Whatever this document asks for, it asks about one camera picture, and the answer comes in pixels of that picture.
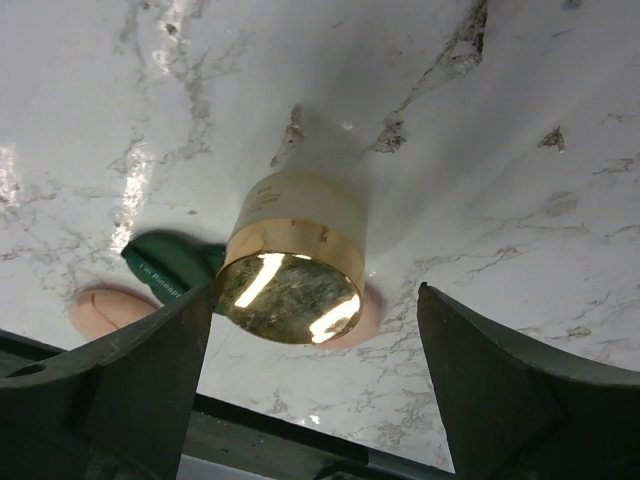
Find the dark green makeup sponge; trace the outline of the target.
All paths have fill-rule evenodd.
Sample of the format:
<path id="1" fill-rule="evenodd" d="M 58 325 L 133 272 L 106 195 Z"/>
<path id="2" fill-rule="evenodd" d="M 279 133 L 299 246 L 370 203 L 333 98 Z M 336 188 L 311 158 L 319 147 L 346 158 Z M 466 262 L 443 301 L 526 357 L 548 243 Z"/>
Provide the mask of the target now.
<path id="1" fill-rule="evenodd" d="M 121 251 L 130 271 L 163 305 L 193 288 L 211 286 L 225 256 L 225 244 L 198 244 L 162 230 L 133 238 Z"/>

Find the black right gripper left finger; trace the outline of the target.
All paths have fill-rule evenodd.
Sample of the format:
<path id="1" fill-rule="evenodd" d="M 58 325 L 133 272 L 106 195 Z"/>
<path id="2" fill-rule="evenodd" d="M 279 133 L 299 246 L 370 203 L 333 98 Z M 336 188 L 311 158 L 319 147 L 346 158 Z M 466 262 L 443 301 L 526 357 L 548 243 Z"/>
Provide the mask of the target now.
<path id="1" fill-rule="evenodd" d="M 175 478 L 212 313 L 211 289 L 195 288 L 2 376 L 2 478 Z"/>

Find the gold lid cream jar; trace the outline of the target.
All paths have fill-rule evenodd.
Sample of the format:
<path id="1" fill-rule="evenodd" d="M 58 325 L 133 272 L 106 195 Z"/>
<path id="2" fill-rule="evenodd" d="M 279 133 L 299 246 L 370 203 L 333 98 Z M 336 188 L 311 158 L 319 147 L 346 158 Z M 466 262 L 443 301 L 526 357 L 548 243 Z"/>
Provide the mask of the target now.
<path id="1" fill-rule="evenodd" d="M 281 344 L 343 337 L 364 308 L 366 227 L 362 202 L 337 179 L 302 171 L 262 179 L 226 245 L 219 311 Z"/>

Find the pink round makeup puff front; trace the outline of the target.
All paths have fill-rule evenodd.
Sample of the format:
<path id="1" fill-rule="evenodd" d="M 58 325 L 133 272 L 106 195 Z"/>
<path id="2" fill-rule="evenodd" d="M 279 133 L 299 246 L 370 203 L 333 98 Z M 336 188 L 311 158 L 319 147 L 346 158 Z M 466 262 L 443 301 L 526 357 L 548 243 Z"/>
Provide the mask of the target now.
<path id="1" fill-rule="evenodd" d="M 131 289 L 95 286 L 77 293 L 69 306 L 69 320 L 87 341 L 120 330 L 159 309 L 150 300 Z"/>

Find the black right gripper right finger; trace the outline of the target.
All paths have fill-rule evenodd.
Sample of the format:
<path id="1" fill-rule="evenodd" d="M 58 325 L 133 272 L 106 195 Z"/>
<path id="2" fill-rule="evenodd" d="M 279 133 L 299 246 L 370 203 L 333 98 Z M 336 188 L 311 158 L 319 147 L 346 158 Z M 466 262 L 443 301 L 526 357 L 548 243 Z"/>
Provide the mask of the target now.
<path id="1" fill-rule="evenodd" d="M 459 479 L 636 479 L 639 374 L 419 288 L 417 321 Z"/>

